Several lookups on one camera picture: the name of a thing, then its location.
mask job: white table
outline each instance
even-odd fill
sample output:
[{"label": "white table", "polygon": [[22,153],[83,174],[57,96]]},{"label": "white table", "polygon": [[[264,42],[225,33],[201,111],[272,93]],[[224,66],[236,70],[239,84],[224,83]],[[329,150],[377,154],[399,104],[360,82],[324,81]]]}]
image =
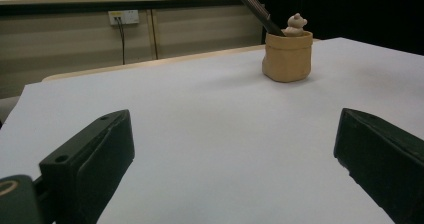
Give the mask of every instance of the white table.
[{"label": "white table", "polygon": [[0,176],[94,119],[131,112],[136,158],[99,223],[391,223],[333,157],[343,107],[424,138],[424,57],[346,39],[313,45],[304,81],[264,50],[26,86],[0,131]]}]

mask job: floor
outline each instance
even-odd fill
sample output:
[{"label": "floor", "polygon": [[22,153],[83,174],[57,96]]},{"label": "floor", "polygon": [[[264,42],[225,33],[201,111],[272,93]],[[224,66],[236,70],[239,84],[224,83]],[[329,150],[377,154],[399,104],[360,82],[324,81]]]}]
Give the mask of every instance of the floor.
[{"label": "floor", "polygon": [[0,121],[4,123],[7,116],[18,103],[19,97],[9,97],[5,99],[0,99]]}]

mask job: wall socket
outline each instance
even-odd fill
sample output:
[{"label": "wall socket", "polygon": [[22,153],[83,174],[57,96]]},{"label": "wall socket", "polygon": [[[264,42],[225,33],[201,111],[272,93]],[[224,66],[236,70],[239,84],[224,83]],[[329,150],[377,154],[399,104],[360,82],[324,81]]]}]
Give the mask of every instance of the wall socket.
[{"label": "wall socket", "polygon": [[126,11],[110,11],[109,12],[109,21],[110,25],[116,26],[118,22],[115,18],[121,18],[122,24],[136,24],[140,20],[138,18],[138,10],[126,10]]}]

